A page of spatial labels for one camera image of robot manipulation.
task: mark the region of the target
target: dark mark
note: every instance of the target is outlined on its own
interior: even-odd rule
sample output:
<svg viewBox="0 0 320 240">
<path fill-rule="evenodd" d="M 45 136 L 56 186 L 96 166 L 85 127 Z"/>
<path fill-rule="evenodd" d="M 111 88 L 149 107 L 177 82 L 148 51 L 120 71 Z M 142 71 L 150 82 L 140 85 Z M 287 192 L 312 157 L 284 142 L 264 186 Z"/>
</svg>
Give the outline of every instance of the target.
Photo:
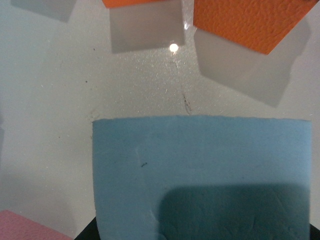
<svg viewBox="0 0 320 240">
<path fill-rule="evenodd" d="M 191 115 L 192 114 L 192 108 L 191 108 L 190 102 L 187 101 L 186 94 L 184 92 L 182 92 L 182 96 L 183 96 L 183 100 L 184 100 L 185 110 L 186 110 L 188 115 Z"/>
</svg>

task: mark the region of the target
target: black object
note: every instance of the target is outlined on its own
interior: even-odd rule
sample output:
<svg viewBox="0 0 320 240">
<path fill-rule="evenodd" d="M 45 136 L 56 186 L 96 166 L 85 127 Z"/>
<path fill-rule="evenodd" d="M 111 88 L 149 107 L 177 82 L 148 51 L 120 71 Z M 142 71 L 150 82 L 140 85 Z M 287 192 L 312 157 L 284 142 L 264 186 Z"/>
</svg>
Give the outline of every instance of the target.
<svg viewBox="0 0 320 240">
<path fill-rule="evenodd" d="M 94 218 L 74 240 L 101 240 L 96 218 Z"/>
<path fill-rule="evenodd" d="M 310 240 L 320 240 L 320 230 L 310 224 Z"/>
<path fill-rule="evenodd" d="M 74 240 L 101 240 L 94 218 Z M 310 224 L 310 240 L 320 240 L 320 230 Z"/>
</svg>

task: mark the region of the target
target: white table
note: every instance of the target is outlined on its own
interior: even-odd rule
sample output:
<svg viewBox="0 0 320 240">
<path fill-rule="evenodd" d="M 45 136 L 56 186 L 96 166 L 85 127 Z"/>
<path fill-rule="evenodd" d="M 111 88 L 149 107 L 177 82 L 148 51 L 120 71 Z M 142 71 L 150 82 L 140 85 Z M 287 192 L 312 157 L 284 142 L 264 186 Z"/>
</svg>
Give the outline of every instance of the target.
<svg viewBox="0 0 320 240">
<path fill-rule="evenodd" d="M 76 237 L 95 216 L 97 119 L 292 118 L 313 124 L 320 228 L 320 4 L 265 56 L 196 30 L 192 0 L 65 2 L 0 2 L 0 210 Z"/>
</svg>

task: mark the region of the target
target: orange foam sheet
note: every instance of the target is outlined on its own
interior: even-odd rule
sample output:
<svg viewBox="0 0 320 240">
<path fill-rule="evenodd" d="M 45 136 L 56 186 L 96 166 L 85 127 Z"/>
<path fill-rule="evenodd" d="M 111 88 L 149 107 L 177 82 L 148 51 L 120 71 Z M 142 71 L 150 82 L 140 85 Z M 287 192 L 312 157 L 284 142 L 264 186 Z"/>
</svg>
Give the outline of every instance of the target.
<svg viewBox="0 0 320 240">
<path fill-rule="evenodd" d="M 160 0 L 102 0 L 107 8 L 117 8 L 134 4 L 152 3 L 157 1 Z"/>
<path fill-rule="evenodd" d="M 194 0 L 193 24 L 269 54 L 319 0 Z"/>
</svg>

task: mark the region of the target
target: white surface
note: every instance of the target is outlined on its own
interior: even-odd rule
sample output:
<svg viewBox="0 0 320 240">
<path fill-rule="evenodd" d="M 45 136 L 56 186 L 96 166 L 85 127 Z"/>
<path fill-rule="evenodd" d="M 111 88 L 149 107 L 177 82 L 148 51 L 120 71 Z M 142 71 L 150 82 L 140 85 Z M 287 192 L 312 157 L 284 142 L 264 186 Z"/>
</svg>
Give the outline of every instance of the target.
<svg viewBox="0 0 320 240">
<path fill-rule="evenodd" d="M 0 2 L 0 210 L 76 237 L 95 216 L 96 119 L 293 118 L 312 120 L 320 228 L 320 4 L 264 56 L 196 31 L 192 0 L 111 11 L 77 0 L 63 12 L 64 1 L 24 2 Z"/>
</svg>

